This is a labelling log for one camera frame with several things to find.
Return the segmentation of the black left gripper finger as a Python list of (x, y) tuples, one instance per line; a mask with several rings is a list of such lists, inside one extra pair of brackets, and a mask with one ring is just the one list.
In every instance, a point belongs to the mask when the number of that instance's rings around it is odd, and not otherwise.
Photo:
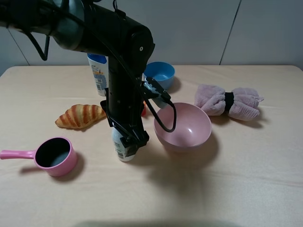
[(149, 135), (146, 131), (131, 131), (123, 133), (120, 141), (126, 149), (126, 156), (130, 157), (137, 153), (138, 149), (146, 146)]

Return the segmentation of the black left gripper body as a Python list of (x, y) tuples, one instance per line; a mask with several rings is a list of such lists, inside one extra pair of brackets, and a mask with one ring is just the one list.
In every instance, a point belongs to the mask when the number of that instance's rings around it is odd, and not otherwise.
[(100, 104), (106, 111), (110, 126), (123, 136), (143, 136), (142, 98), (126, 72), (109, 72), (106, 101)]

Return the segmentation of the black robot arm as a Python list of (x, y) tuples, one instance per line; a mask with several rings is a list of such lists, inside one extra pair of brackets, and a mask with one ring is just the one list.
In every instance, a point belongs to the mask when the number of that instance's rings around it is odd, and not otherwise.
[(147, 144), (142, 75), (155, 45), (146, 26), (94, 0), (3, 0), (0, 24), (25, 34), (44, 61), (51, 38), (66, 50), (107, 56), (109, 84), (101, 106), (108, 122), (122, 134), (127, 156)]

